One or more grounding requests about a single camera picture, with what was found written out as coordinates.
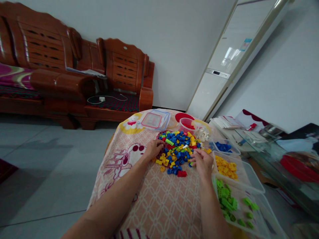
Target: wooden sofa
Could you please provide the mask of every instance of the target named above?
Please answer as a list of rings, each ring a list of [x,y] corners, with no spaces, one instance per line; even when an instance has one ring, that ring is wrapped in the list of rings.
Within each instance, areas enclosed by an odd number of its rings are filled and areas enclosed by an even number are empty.
[[[77,128],[77,119],[83,129],[93,130],[97,121],[123,121],[152,107],[155,65],[137,47],[118,39],[83,40],[75,29],[21,3],[0,3],[0,16],[0,63],[32,69],[30,84],[36,90],[31,98],[0,91],[0,112],[44,116],[69,129]],[[105,74],[107,85],[66,67]],[[88,103],[96,94],[94,81],[100,95],[118,97],[120,89],[128,101],[120,107],[109,104],[111,97]]]
[[[102,89],[104,84],[98,78],[67,72],[65,67],[104,73],[97,45],[51,15],[20,3],[0,3],[0,15],[0,62],[34,70],[30,84],[36,90],[24,90],[23,97],[2,92],[0,112],[39,115],[63,128],[77,128],[70,114],[73,102],[86,102],[94,95],[93,80]]]

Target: red bowl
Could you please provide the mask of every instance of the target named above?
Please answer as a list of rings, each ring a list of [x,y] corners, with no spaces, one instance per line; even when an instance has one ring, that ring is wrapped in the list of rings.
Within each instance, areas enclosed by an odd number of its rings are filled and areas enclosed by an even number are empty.
[[[190,115],[188,115],[186,113],[178,113],[178,114],[175,115],[175,119],[176,119],[177,123],[179,123],[179,120],[181,118],[189,118],[191,120],[194,120],[194,118],[192,116],[190,116]]]
[[[297,159],[284,155],[280,163],[288,172],[301,181],[319,183],[319,175]]]

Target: white wall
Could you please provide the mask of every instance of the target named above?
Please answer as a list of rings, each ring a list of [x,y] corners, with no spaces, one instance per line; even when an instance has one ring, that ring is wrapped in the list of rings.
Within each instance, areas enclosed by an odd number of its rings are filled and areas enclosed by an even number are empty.
[[[186,110],[235,0],[19,2],[50,13],[84,39],[136,45],[155,62],[153,105]]]
[[[296,0],[215,116],[246,109],[286,132],[319,125],[319,2]]]

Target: pink patterned cushion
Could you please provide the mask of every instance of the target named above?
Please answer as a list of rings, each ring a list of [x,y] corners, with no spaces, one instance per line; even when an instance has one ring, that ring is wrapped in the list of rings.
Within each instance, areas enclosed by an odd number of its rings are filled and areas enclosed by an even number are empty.
[[[30,84],[33,70],[0,63],[0,85],[35,90]]]

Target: carved wooden backrest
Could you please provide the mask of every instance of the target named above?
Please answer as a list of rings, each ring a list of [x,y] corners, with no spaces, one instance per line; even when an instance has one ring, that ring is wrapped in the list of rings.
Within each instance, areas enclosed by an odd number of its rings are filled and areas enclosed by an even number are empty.
[[[128,45],[119,39],[98,39],[103,41],[106,55],[106,75],[108,88],[122,89],[140,94],[144,64],[148,56],[134,45]]]
[[[3,18],[0,18],[0,62],[6,65],[16,66],[13,58],[13,46],[11,34]]]
[[[0,3],[0,16],[10,28],[20,66],[37,69],[73,67],[68,27],[50,14],[36,12],[21,3]]]

